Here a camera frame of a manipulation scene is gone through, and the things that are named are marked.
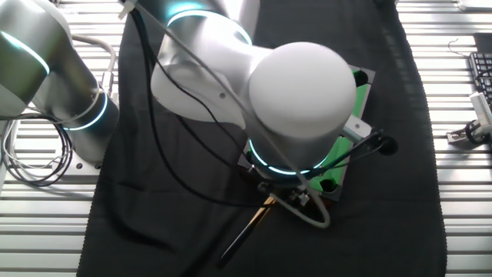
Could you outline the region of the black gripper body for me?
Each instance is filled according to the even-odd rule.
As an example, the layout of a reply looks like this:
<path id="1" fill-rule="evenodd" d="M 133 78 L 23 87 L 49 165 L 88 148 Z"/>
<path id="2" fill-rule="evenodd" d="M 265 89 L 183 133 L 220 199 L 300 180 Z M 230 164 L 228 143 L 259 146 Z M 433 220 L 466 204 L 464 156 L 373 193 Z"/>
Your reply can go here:
<path id="1" fill-rule="evenodd" d="M 300 212 L 314 214 L 318 211 L 318 207 L 306 191 L 301 191 L 300 189 L 281 189 L 273 185 L 265 185 L 264 188 L 266 192 L 273 192 L 281 200 Z"/>

